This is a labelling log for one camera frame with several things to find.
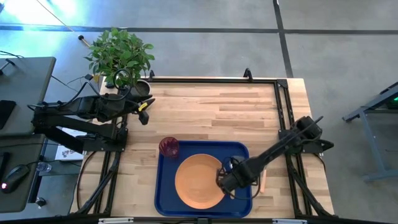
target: potted plant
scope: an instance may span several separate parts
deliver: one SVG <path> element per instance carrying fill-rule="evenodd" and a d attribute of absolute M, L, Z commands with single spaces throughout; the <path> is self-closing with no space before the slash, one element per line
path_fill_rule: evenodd
<path fill-rule="evenodd" d="M 150 60 L 155 60 L 146 50 L 153 49 L 152 44 L 145 44 L 135 34 L 129 34 L 127 30 L 117 30 L 112 28 L 111 32 L 104 31 L 93 45 L 90 47 L 90 54 L 85 59 L 90 61 L 89 69 L 93 75 L 105 77 L 107 83 L 112 83 L 117 88 L 133 86 L 140 95 L 147 95 L 150 92 L 150 86 L 144 80 L 140 80 L 141 72 L 146 74 L 150 70 Z M 127 70 L 133 78 L 127 74 L 114 74 L 119 69 Z"/>

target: orange plate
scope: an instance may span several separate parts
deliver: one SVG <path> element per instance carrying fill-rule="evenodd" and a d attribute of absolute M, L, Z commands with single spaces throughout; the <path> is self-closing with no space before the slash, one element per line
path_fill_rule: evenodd
<path fill-rule="evenodd" d="M 185 159 L 175 175 L 175 189 L 180 199 L 197 209 L 218 204 L 224 193 L 216 184 L 216 172 L 221 162 L 208 154 L 196 154 Z"/>

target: blue tray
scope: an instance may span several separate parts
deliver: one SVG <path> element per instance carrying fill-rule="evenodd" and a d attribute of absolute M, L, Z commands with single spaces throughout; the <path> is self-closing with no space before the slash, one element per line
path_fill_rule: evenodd
<path fill-rule="evenodd" d="M 173 217 L 208 217 L 208 218 L 242 218 L 251 210 L 252 200 L 224 198 L 214 207 L 195 209 L 186 205 L 175 189 L 175 173 L 180 164 L 194 154 L 209 154 L 220 162 L 225 157 L 249 157 L 248 149 L 240 142 L 231 141 L 179 141 L 178 159 L 170 159 L 159 154 L 155 191 L 155 208 L 164 216 Z M 238 197 L 251 197 L 251 187 L 236 189 Z"/>

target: plant pot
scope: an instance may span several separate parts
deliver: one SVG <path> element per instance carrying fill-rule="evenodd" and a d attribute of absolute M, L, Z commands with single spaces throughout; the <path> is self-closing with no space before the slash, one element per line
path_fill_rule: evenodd
<path fill-rule="evenodd" d="M 128 91 L 128 88 L 122 89 L 121 94 L 125 95 L 126 92 Z M 136 83 L 136 87 L 131 88 L 130 94 L 128 98 L 134 98 L 137 96 L 147 96 L 150 95 L 150 85 L 147 81 L 144 80 L 138 80 Z"/>
<path fill-rule="evenodd" d="M 134 96 L 134 95 L 138 95 L 138 96 L 146 96 L 150 94 L 150 85 L 147 81 L 144 80 L 138 80 L 136 87 L 132 88 L 130 93 Z"/>

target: butcher block tabletop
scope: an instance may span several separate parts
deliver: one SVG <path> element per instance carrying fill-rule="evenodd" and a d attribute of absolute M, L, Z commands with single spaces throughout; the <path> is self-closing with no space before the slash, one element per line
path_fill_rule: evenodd
<path fill-rule="evenodd" d="M 304 80 L 288 78 L 295 119 L 311 116 Z M 151 83 L 156 99 L 147 109 L 149 123 L 142 125 L 137 115 L 128 116 L 129 137 L 121 154 L 113 199 L 113 217 L 161 217 L 154 205 L 159 142 L 172 136 L 179 140 L 239 141 L 257 156 L 278 141 L 280 129 L 274 86 L 250 83 Z M 101 94 L 116 90 L 101 88 Z M 285 99 L 281 90 L 282 104 Z M 83 205 L 97 187 L 103 152 L 86 165 L 80 183 Z M 323 164 L 313 154 L 302 154 L 308 188 L 324 209 L 333 213 Z M 303 212 L 302 192 L 296 184 Z M 104 191 L 101 212 L 106 204 Z M 71 212 L 76 211 L 76 196 Z M 265 192 L 253 199 L 246 218 L 293 218 L 294 211 L 284 156 L 267 166 Z"/>

